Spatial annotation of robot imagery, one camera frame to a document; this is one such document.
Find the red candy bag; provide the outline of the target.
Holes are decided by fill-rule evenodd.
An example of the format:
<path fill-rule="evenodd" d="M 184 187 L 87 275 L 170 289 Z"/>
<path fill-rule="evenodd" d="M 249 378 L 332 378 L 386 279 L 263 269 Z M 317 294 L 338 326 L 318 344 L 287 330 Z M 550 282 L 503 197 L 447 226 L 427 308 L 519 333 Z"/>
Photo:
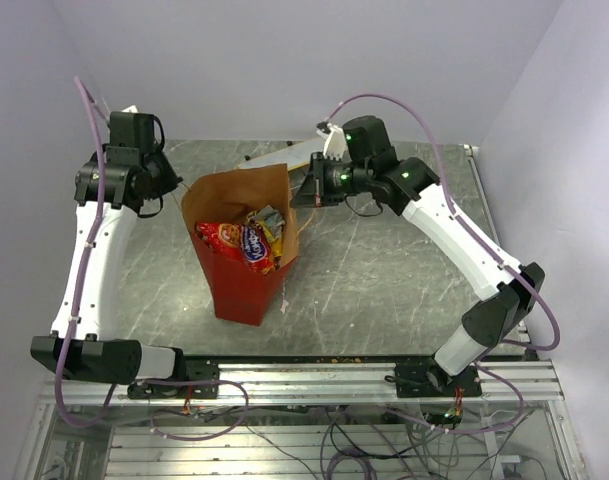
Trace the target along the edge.
<path fill-rule="evenodd" d="M 211 251 L 245 264 L 251 271 L 269 274 L 277 269 L 263 232 L 252 225 L 197 222 L 195 233 Z"/>

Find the red and brown paper bag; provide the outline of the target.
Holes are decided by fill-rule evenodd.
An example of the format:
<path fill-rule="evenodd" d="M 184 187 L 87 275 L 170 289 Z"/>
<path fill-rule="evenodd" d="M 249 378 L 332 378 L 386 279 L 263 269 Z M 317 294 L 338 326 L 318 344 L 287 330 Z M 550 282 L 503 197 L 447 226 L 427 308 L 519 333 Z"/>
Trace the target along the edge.
<path fill-rule="evenodd" d="M 259 326 L 295 264 L 299 233 L 286 165 L 197 179 L 180 206 L 219 319 Z"/>

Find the small white blue wrapper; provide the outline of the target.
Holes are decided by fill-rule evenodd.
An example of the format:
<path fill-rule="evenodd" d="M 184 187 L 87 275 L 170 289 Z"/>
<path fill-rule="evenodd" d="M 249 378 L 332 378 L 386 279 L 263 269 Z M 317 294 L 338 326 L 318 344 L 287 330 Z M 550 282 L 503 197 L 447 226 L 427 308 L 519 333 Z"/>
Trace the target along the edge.
<path fill-rule="evenodd" d="M 279 210 L 267 205 L 257 212 L 253 221 L 261 227 L 266 239 L 275 242 L 282 237 L 285 220 Z"/>

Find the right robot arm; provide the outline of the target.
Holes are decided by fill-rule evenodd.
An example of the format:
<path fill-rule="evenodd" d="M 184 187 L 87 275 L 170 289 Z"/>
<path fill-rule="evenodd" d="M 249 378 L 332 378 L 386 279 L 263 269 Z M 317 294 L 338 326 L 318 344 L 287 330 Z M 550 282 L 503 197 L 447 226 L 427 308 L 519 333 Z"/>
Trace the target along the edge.
<path fill-rule="evenodd" d="M 398 159 L 380 118 L 361 116 L 343 126 L 322 122 L 318 128 L 325 136 L 324 147 L 311 154 L 291 207 L 336 206 L 368 193 L 439 247 L 478 297 L 431 356 L 424 373 L 432 393 L 447 395 L 459 385 L 466 367 L 496 347 L 532 311 L 544 271 L 537 263 L 522 264 L 472 223 L 424 161 Z"/>

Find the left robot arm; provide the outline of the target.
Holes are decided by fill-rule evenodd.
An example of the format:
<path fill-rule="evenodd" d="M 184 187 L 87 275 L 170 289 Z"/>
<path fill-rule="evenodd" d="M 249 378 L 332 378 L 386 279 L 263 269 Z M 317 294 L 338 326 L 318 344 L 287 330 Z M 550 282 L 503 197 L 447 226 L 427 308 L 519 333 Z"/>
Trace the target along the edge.
<path fill-rule="evenodd" d="M 75 177 L 75 247 L 65 294 L 46 336 L 36 336 L 30 353 L 65 379 L 129 385 L 152 378 L 166 397 L 187 387 L 178 366 L 181 352 L 154 347 L 116 333 L 119 273 L 141 209 L 162 203 L 182 179 L 163 152 L 161 121 L 134 107 L 113 111 L 103 144 L 105 164 L 91 158 Z"/>

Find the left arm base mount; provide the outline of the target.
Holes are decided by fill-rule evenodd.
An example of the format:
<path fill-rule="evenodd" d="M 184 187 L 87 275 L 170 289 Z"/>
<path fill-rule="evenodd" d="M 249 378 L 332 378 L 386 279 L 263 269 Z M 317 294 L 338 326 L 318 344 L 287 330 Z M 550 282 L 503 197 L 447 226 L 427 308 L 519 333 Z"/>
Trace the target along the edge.
<path fill-rule="evenodd" d="M 215 399 L 220 369 L 209 360 L 187 360 L 184 373 L 165 379 L 168 384 L 139 380 L 127 387 L 130 400 Z"/>

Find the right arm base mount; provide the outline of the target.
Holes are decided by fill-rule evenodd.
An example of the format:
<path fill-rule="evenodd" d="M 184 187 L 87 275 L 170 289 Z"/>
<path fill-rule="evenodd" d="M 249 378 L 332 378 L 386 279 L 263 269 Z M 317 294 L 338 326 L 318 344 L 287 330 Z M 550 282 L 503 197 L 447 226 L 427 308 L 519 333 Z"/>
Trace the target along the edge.
<path fill-rule="evenodd" d="M 466 367 L 459 375 L 442 373 L 436 365 L 423 363 L 396 364 L 384 380 L 395 386 L 398 398 L 475 398 L 482 395 L 478 370 Z"/>

